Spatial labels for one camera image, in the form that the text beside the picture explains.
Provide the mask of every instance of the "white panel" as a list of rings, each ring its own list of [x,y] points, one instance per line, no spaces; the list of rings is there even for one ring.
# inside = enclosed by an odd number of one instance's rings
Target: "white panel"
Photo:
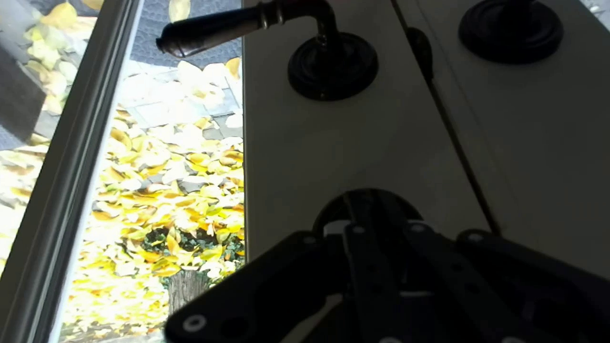
[[[580,1],[553,0],[553,57],[486,62],[458,38],[475,3],[400,0],[435,40],[437,85],[486,196],[509,238],[610,276],[610,34]]]
[[[311,228],[326,201],[358,186],[402,194],[450,236],[484,226],[391,1],[332,5],[339,28],[366,38],[379,55],[376,81],[347,100],[309,100],[288,83],[292,53],[316,34],[313,19],[246,38],[250,257],[294,230]]]

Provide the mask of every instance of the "black knob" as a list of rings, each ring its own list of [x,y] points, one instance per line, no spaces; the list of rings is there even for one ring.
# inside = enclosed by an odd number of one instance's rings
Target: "black knob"
[[[557,51],[562,24],[538,0],[484,0],[461,19],[459,38],[482,59],[524,64]]]

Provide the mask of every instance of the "black handle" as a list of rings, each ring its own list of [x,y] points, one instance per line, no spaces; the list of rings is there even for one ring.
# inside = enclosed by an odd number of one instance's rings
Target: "black handle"
[[[326,0],[275,0],[254,7],[177,20],[162,30],[156,45],[175,57],[189,57],[254,30],[305,15],[316,19],[318,40],[336,45],[334,40],[337,40],[339,32],[336,15]]]
[[[263,5],[223,11],[168,24],[156,45],[172,55],[187,57],[259,30],[265,24],[271,22],[267,22]]]

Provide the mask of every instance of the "white door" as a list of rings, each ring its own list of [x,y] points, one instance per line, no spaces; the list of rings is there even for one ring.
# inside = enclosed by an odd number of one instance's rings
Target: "white door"
[[[311,17],[244,40],[250,259],[294,230],[309,230],[332,198],[360,186],[400,194],[448,236],[486,228],[393,3],[330,3],[339,30],[377,51],[377,78],[355,97],[311,100],[290,85],[292,53],[316,34]]]

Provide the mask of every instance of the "screw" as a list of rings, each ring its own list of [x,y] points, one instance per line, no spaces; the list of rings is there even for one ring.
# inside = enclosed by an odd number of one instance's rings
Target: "screw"
[[[397,337],[383,337],[383,339],[379,339],[379,343],[402,343],[402,341]]]
[[[418,224],[412,224],[412,230],[414,230],[414,232],[423,232],[425,228],[427,228],[427,226],[425,226],[425,224],[419,224],[419,222],[418,222]]]
[[[200,331],[204,329],[208,323],[204,314],[193,314],[183,322],[183,329],[189,333]]]
[[[303,241],[305,241],[307,245],[313,245],[313,243],[316,243],[316,238],[315,238],[315,236],[305,236]]]
[[[482,241],[482,234],[480,234],[480,232],[471,232],[471,234],[469,234],[469,240],[471,240],[471,241]]]
[[[503,337],[501,343],[526,343],[526,341],[520,337]]]
[[[355,234],[364,234],[366,230],[364,230],[364,226],[353,226],[351,228]]]

